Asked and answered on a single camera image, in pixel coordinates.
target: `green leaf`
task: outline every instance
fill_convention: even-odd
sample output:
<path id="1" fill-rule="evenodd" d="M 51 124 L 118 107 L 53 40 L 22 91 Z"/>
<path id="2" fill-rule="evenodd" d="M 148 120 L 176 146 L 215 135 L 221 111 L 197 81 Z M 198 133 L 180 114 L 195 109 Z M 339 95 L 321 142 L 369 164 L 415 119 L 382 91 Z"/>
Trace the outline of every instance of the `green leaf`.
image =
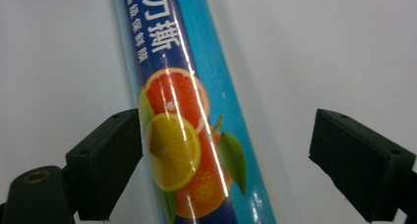
<path id="1" fill-rule="evenodd" d="M 174 193 L 168 193 L 155 186 L 156 200 L 165 217 L 165 223 L 174 223 L 177 205 Z"/>
<path id="2" fill-rule="evenodd" d="M 222 164 L 244 195 L 246 189 L 246 159 L 242 145 L 233 135 L 222 133 L 218 149 Z"/>

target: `cling film package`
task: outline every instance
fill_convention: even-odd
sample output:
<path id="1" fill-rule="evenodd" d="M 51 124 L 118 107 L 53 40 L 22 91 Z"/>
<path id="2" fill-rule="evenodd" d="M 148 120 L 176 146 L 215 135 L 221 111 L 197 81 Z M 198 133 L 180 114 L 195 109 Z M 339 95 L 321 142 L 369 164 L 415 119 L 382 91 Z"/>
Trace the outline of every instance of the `cling film package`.
<path id="1" fill-rule="evenodd" d="M 206 0 L 116 0 L 165 223 L 275 223 Z"/>

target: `orange fruit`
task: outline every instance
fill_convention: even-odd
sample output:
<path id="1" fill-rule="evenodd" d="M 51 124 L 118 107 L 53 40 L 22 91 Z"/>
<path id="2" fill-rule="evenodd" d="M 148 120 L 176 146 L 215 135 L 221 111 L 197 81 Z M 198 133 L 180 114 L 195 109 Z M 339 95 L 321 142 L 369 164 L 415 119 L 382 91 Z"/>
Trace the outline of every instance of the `orange fruit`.
<path id="1" fill-rule="evenodd" d="M 176 113 L 198 128 L 209 115 L 209 98 L 200 80 L 190 71 L 169 67 L 153 73 L 145 91 L 154 114 Z"/>
<path id="2" fill-rule="evenodd" d="M 199 218 L 215 211 L 228 196 L 232 179 L 219 164 L 217 145 L 220 133 L 199 133 L 202 158 L 197 173 L 183 188 L 175 192 L 177 215 Z"/>
<path id="3" fill-rule="evenodd" d="M 150 172 L 165 192 L 184 187 L 201 162 L 200 140 L 194 127 L 177 114 L 157 114 L 146 131 Z"/>

